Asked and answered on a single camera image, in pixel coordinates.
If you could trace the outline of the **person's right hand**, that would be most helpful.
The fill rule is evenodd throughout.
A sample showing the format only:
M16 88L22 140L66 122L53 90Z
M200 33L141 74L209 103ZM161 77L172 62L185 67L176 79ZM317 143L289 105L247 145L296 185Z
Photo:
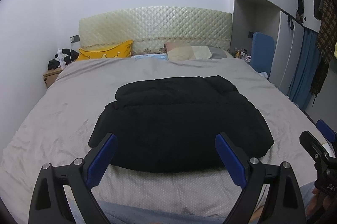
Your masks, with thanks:
M321 192L310 182L301 187L306 223L336 223L336 197Z

